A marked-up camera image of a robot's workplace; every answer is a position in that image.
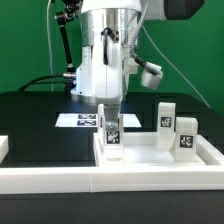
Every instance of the black tabletop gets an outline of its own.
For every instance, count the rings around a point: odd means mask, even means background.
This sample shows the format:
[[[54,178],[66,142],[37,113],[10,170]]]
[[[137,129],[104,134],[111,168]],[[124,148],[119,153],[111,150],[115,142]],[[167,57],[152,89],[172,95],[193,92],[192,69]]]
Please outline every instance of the black tabletop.
[[[185,94],[129,93],[123,113],[135,113],[142,128],[156,131],[159,102],[176,103],[176,115],[195,117],[199,134],[224,152],[224,119]],[[60,113],[96,113],[97,107],[61,92],[0,95],[0,135],[9,136],[1,167],[95,166],[95,128],[57,128]],[[223,191],[111,192],[0,195],[1,223],[223,223]]]

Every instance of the green wall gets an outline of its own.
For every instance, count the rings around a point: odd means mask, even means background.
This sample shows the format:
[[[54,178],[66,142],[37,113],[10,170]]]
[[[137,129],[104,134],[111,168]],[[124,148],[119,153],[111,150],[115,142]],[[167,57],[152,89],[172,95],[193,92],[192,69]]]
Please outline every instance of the green wall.
[[[0,92],[17,90],[33,78],[49,75],[46,33],[48,0],[1,0],[0,7]],[[65,59],[54,15],[63,9],[60,0],[51,6],[51,32],[54,73],[65,71]],[[188,21],[145,22],[155,43],[177,68],[195,85],[211,107],[224,115],[224,1],[207,0]],[[76,20],[68,24],[75,65],[81,63],[81,31]],[[164,79],[157,91],[198,96],[155,51],[144,33],[139,55],[163,66]],[[140,86],[139,75],[130,78],[129,91],[148,91]],[[51,90],[51,86],[30,90]]]

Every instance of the cable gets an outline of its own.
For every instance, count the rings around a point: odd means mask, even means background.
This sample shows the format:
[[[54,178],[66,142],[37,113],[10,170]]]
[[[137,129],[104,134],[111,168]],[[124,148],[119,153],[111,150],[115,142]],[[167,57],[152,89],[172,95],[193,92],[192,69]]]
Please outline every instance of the cable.
[[[19,88],[18,91],[19,92],[24,92],[24,90],[26,88],[28,88],[29,86],[33,86],[33,85],[45,85],[45,84],[64,84],[64,82],[35,82],[35,83],[28,83],[28,84],[24,85],[23,87]]]
[[[50,73],[54,74],[54,66],[53,66],[53,55],[52,55],[52,43],[51,43],[51,29],[50,29],[50,6],[52,0],[49,0],[47,4],[47,40],[48,40],[48,49],[49,49],[49,59],[50,59]],[[54,85],[51,86],[51,91],[54,91]]]
[[[142,67],[144,67],[145,62],[141,58],[139,58],[138,55],[135,53],[135,43],[136,43],[136,40],[138,38],[138,33],[143,26],[146,14],[147,14],[148,9],[149,9],[149,4],[150,4],[150,0],[148,0],[147,3],[144,5],[144,11],[141,15],[141,18],[140,18],[139,22],[138,22],[137,28],[135,30],[135,33],[133,34],[133,37],[131,39],[131,44],[130,44],[131,57],[134,58],[135,61],[139,65],[141,65]]]
[[[147,30],[145,29],[145,27],[143,26],[143,30],[146,34],[146,36],[148,37],[149,41],[151,42],[151,44],[153,45],[153,47],[158,51],[158,53],[171,65],[171,67],[173,67],[173,69],[191,86],[191,88],[198,94],[198,96],[203,100],[203,102],[209,107],[211,108],[211,106],[208,104],[208,102],[206,101],[206,99],[202,96],[202,94],[194,87],[194,85],[186,78],[186,76],[181,73],[179,71],[179,69],[160,51],[160,49],[157,47],[157,45],[155,44],[155,42],[152,40],[152,38],[150,37],[149,33],[147,32]]]
[[[63,75],[48,75],[48,76],[42,76],[36,79],[31,80],[27,84],[21,86],[18,91],[23,92],[28,86],[35,84],[38,81],[46,80],[46,79],[53,79],[53,78],[63,78]]]

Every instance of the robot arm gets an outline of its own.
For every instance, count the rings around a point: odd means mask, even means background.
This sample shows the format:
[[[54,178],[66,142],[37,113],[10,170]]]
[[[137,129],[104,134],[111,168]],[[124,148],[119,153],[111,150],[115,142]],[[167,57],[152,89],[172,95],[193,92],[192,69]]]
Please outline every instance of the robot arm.
[[[65,10],[57,14],[57,21],[63,36],[64,26],[73,20],[80,0],[62,1]],[[150,0],[146,19],[188,19],[203,3],[204,0]],[[140,0],[84,0],[81,12],[83,60],[77,71],[69,49],[66,51],[68,41],[64,34],[68,72],[76,72],[72,99],[105,104],[106,131],[115,132],[119,128],[119,105],[127,93],[129,74],[137,73],[137,64],[144,68],[143,86],[156,89],[162,78],[161,67],[142,60],[131,47],[137,40],[135,30],[140,12]],[[136,40],[131,43],[134,34]]]

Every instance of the white block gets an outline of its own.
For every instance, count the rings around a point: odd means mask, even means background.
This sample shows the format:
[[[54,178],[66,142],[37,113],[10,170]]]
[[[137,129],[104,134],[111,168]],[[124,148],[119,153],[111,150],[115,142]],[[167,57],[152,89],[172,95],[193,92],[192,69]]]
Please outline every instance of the white block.
[[[105,114],[103,104],[98,105],[98,120],[96,141],[99,141],[99,147],[103,154],[104,163],[123,162],[123,115],[119,115],[119,130],[117,132],[107,132],[105,130]]]
[[[3,161],[8,152],[9,152],[8,137],[0,136],[0,163]]]
[[[195,118],[177,117],[176,132],[196,135],[198,133],[197,120]]]
[[[176,119],[176,161],[195,161],[198,122],[195,118]]]
[[[173,150],[175,141],[175,108],[175,103],[159,104],[156,144],[159,150]]]

